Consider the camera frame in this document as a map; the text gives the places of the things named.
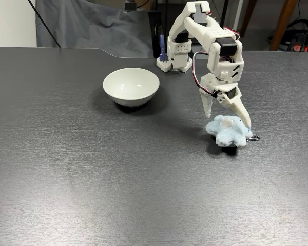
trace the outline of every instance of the white wall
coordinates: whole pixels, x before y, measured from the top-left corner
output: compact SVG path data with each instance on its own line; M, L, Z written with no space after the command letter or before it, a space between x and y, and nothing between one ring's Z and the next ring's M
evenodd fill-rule
M36 47L35 13L27 0L0 0L0 46Z

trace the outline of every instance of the wooden chair leg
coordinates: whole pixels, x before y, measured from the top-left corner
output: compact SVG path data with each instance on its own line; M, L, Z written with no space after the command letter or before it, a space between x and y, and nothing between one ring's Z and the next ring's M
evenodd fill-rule
M271 43L270 51L277 51L278 46L282 40L290 17L293 13L297 0L284 0L284 5L281 10L281 14L278 19L277 27L274 32L273 40Z
M248 23L250 22L253 10L255 9L257 0L249 0L247 7L246 7L246 12L245 12L245 16L244 16L244 20L243 20L243 24L241 27L241 37L244 37Z

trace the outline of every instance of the red wire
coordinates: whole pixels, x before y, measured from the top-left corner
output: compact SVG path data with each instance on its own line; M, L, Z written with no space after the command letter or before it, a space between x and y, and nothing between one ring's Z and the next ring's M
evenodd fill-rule
M208 55L206 52L197 52L196 54L205 54L205 55ZM193 56L193 64L191 66L191 70L192 70L192 75L193 75L193 79L196 83L196 85L202 89L203 91L205 91L206 93L210 94L210 95L213 95L214 93L212 92L209 92L206 88L204 88L203 86L200 85L200 83L197 81L197 79L195 78L195 71L194 71L194 59L195 59L195 56Z

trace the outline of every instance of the metal ring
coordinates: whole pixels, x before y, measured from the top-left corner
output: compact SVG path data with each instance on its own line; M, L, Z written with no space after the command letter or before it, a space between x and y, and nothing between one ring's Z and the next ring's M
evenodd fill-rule
M259 142L260 141L260 137L259 136L252 136L252 137L248 138L246 141L247 142L249 142L249 141Z

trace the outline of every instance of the white bowl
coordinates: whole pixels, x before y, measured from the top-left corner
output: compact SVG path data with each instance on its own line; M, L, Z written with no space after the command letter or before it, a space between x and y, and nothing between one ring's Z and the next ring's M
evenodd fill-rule
M141 68L124 68L110 73L103 82L104 91L118 104L138 107L149 101L160 85L159 78Z

